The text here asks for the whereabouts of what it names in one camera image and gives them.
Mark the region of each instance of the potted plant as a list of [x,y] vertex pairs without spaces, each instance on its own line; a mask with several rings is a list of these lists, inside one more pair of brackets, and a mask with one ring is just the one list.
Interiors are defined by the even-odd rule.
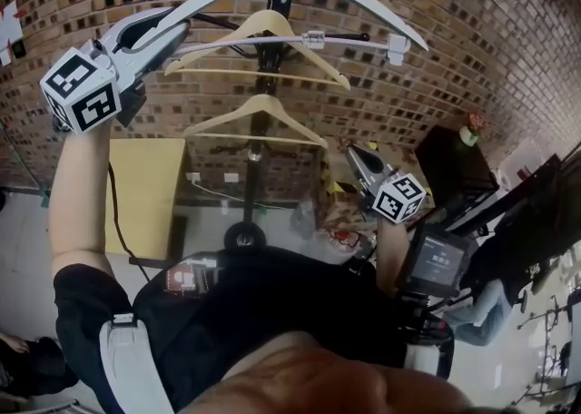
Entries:
[[466,146],[474,146],[484,130],[484,118],[479,113],[469,113],[468,123],[460,128],[460,140]]

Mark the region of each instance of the wooden table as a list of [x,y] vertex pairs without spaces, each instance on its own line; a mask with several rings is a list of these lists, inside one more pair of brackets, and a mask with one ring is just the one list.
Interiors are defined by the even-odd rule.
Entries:
[[[138,258],[165,261],[168,257],[185,148],[183,138],[111,140],[109,160],[115,175],[121,233]],[[111,181],[107,183],[105,234],[107,252],[126,254],[113,224]]]

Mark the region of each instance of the computer screen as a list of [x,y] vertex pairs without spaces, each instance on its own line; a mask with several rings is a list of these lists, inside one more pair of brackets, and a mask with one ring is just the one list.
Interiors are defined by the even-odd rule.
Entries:
[[426,236],[411,276],[439,285],[452,285],[463,256],[460,248]]

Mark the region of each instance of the white clip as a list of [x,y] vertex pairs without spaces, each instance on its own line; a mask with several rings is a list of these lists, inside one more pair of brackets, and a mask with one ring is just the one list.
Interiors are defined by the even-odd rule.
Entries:
[[399,34],[389,34],[388,50],[385,53],[385,58],[389,60],[392,65],[401,65],[403,63],[403,55],[409,51],[411,42],[409,38]]
[[325,46],[325,32],[310,30],[302,35],[302,43],[309,49],[322,49]]

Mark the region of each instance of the rack base wheel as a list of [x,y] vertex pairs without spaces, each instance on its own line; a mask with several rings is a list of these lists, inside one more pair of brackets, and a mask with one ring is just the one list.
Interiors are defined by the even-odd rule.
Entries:
[[255,223],[234,223],[224,235],[225,248],[240,248],[253,246],[261,248],[266,246],[266,235],[261,227]]

